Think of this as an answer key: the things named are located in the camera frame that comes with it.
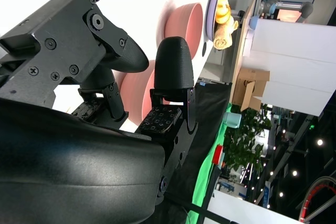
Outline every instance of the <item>red object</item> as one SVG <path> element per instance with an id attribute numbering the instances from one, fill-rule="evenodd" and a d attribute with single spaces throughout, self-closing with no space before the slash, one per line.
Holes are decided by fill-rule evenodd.
<path id="1" fill-rule="evenodd" d="M 306 217 L 306 213 L 307 213 L 307 210 L 308 210 L 308 207 L 310 205 L 310 202 L 311 202 L 311 199 L 315 196 L 315 194 L 317 194 L 321 189 L 323 188 L 328 188 L 330 190 L 332 190 L 332 192 L 334 194 L 336 194 L 336 189 L 333 188 L 332 186 L 329 186 L 327 184 L 321 184 L 321 185 L 318 185 L 316 186 L 312 191 L 311 193 L 309 194 L 306 202 L 304 202 L 304 207 L 303 207 L 303 211 L 302 211 L 302 215 L 300 216 L 300 222 L 304 222 L 305 220 L 305 217 Z"/>
<path id="2" fill-rule="evenodd" d="M 201 41 L 203 10 L 200 3 L 180 6 L 169 16 L 165 25 L 164 37 L 180 36 L 187 41 L 193 59 Z"/>
<path id="3" fill-rule="evenodd" d="M 212 163 L 215 165 L 218 165 L 221 161 L 221 155 L 223 153 L 223 146 L 222 145 L 217 145 L 215 149 L 215 154 L 214 157 L 212 158 Z"/>

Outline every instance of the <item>green cloth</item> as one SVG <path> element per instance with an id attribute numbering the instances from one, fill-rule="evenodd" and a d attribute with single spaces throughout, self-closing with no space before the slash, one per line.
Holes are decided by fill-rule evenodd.
<path id="1" fill-rule="evenodd" d="M 231 111 L 231 107 L 232 104 L 229 103 L 227 108 L 226 108 L 226 112 L 230 112 Z M 198 177 L 197 177 L 197 181 L 196 181 L 196 185 L 195 185 L 195 190 L 194 190 L 194 195 L 193 195 L 193 204 L 198 205 L 198 206 L 202 206 L 203 204 L 203 199 L 205 197 L 205 193 L 206 193 L 206 188 L 208 186 L 209 183 L 209 178 L 211 175 L 211 171 L 213 168 L 213 164 L 212 164 L 212 159 L 215 153 L 215 149 L 216 146 L 219 145 L 223 145 L 224 143 L 224 135 L 225 135 L 225 131 L 226 131 L 226 124 L 224 122 L 222 122 L 222 124 L 219 127 L 219 130 L 217 132 L 217 136 L 216 136 L 216 140 L 214 142 L 214 145 L 211 147 L 208 155 L 206 156 L 206 158 L 204 159 L 201 168 L 199 169 L 198 172 Z M 196 224 L 197 220 L 198 220 L 198 214 L 190 211 L 188 214 L 189 218 L 186 219 L 186 224 Z"/>

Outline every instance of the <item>black cloth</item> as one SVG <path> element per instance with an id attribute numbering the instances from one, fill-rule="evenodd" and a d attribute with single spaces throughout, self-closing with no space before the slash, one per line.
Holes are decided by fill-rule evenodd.
<path id="1" fill-rule="evenodd" d="M 208 209 L 210 200 L 214 194 L 214 189 L 215 186 L 217 184 L 217 180 L 221 174 L 222 170 L 218 168 L 218 166 L 214 166 L 209 178 L 209 183 L 208 183 L 208 187 L 206 188 L 206 193 L 204 196 L 204 200 L 203 200 L 203 204 L 202 204 L 202 208 L 204 209 Z M 204 222 L 204 216 L 199 216 L 198 220 L 197 220 L 197 224 L 203 224 Z"/>
<path id="2" fill-rule="evenodd" d="M 167 191 L 182 200 L 192 202 L 200 167 L 213 146 L 226 111 L 231 85 L 199 83 L 196 90 L 196 121 L 198 130 L 182 168 L 175 171 Z M 164 200 L 155 207 L 154 214 L 143 224 L 184 224 L 187 213 L 181 206 Z"/>

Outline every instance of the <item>green leaves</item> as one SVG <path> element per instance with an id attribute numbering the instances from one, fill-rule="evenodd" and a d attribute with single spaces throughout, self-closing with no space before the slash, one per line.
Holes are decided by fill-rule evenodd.
<path id="1" fill-rule="evenodd" d="M 270 120 L 266 117 L 267 105 L 264 104 L 261 110 L 247 109 L 240 112 L 240 107 L 233 105 L 232 113 L 241 113 L 241 122 L 238 129 L 227 128 L 225 132 L 225 159 L 228 167 L 238 170 L 240 165 L 253 164 L 257 171 L 263 166 L 261 154 L 263 145 L 255 145 L 255 137 L 264 132 L 264 128 L 271 127 Z"/>

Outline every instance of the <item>pink bowl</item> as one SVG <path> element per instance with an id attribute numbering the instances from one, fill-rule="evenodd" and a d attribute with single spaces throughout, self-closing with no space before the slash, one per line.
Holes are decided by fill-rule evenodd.
<path id="1" fill-rule="evenodd" d="M 150 89 L 154 88 L 155 60 L 149 61 L 148 68 L 140 73 L 126 74 L 120 89 L 125 111 L 130 112 L 129 119 L 140 125 L 152 109 Z"/>
<path id="2" fill-rule="evenodd" d="M 203 11 L 200 3 L 187 4 L 175 9 L 165 25 L 164 37 L 180 36 L 189 46 L 193 59 L 198 50 L 203 28 Z"/>

